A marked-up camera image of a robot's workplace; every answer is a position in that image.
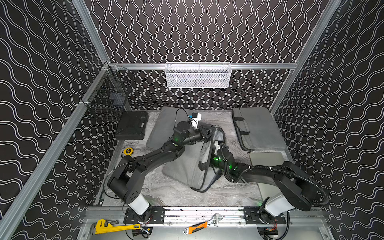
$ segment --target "white wire basket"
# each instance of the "white wire basket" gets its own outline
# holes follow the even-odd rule
[[[230,63],[166,63],[169,88],[227,88],[231,78]]]

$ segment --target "white device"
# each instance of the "white device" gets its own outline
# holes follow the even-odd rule
[[[201,120],[201,113],[197,114],[197,118],[192,118],[192,119],[193,119],[193,120],[191,120],[192,121],[192,128],[196,130],[198,128],[199,121]]]
[[[295,207],[288,202],[282,193],[278,193],[269,198],[265,204],[265,210],[274,217],[294,208]]]
[[[143,197],[142,194],[139,194],[139,196],[133,202],[128,204],[128,206],[137,214],[142,215],[149,208],[149,202]]]

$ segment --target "metal bracket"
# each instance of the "metal bracket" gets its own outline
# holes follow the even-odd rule
[[[149,224],[164,224],[165,209],[162,207],[152,207],[150,210],[150,216],[152,219],[148,222]],[[137,223],[137,216],[133,209],[128,208],[124,216],[125,224]]]
[[[116,63],[129,70],[165,70],[165,63]],[[234,70],[296,69],[296,63],[231,63]]]
[[[244,208],[244,219],[246,224],[264,224],[260,221],[259,214],[257,211],[260,207],[245,207]],[[286,224],[286,220],[283,214],[275,217],[277,224]]]

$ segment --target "black tool case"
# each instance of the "black tool case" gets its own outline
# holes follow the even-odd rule
[[[148,121],[147,112],[123,112],[115,133],[117,140],[142,140]]]

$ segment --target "aluminum frame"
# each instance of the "aluminum frame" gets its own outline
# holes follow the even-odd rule
[[[230,63],[235,70],[296,69],[296,63]],[[113,63],[129,70],[165,70],[165,63]]]
[[[324,32],[325,28],[328,26],[329,21],[331,20],[333,14],[339,7],[340,3],[341,0],[329,0],[329,2],[327,3],[324,11],[321,13],[320,18],[317,21],[316,26],[314,27],[310,37],[308,38],[303,49],[301,50],[299,57],[296,60],[297,68],[294,71],[289,72],[287,78],[283,82],[283,85],[281,86],[276,98],[274,99],[270,107],[270,112],[272,116],[274,116],[274,114],[276,113],[289,88],[291,87],[292,83],[295,81],[297,75],[306,63],[313,48],[316,46],[317,42],[320,39],[320,36]]]
[[[94,79],[87,92],[82,97],[82,101],[91,101],[90,99],[92,92],[96,89],[109,66],[105,64],[99,74]],[[17,195],[15,201],[12,203],[10,208],[6,211],[3,219],[0,221],[0,239],[9,240],[23,216],[27,212],[32,201],[36,197],[38,191],[46,180],[48,174],[51,172],[57,159],[62,153],[64,147],[67,145],[69,139],[74,133],[77,125],[87,111],[87,107],[83,102],[79,102],[77,107],[72,112],[71,116],[65,122],[63,128],[59,134],[55,137],[55,140],[40,160],[39,164],[34,169],[27,182]]]
[[[100,219],[116,219],[122,225],[124,220],[123,211],[128,207],[89,207],[84,223],[80,228],[77,240],[88,240],[90,237],[90,227]],[[218,227],[272,227],[272,224],[246,224],[244,220],[243,207],[164,207],[164,224],[147,224],[147,227],[189,227],[193,224],[209,220],[216,212],[225,216],[218,222]],[[300,210],[290,211],[291,227],[313,227],[319,228],[323,237],[327,235],[327,240],[333,240],[329,234],[329,227],[325,217],[319,207],[313,207],[308,212]]]
[[[122,149],[123,145],[124,145],[124,140],[118,140],[116,148],[113,151],[113,155],[112,155],[111,161],[109,162],[108,169],[107,169],[107,171],[104,174],[104,179],[102,181],[102,184],[105,184],[105,182],[107,181],[107,175],[115,168],[115,166],[116,166],[116,164],[117,164],[117,162],[118,162],[118,160],[119,160],[119,158],[121,156],[121,149]],[[95,200],[95,202],[93,204],[94,206],[97,206],[98,201],[99,201],[102,193],[103,193],[103,185],[101,185],[101,187],[99,189],[99,192],[97,194],[96,200]]]
[[[92,20],[91,13],[89,12],[89,9],[87,5],[85,4],[84,0],[72,0],[73,5],[75,6],[77,13],[79,14],[83,25],[85,29],[88,32],[88,35],[91,39],[91,42],[93,46],[95,47],[95,50],[102,62],[109,62],[110,59],[107,54],[107,51],[105,50],[105,46],[103,42],[101,41],[99,32],[95,26],[95,23]]]

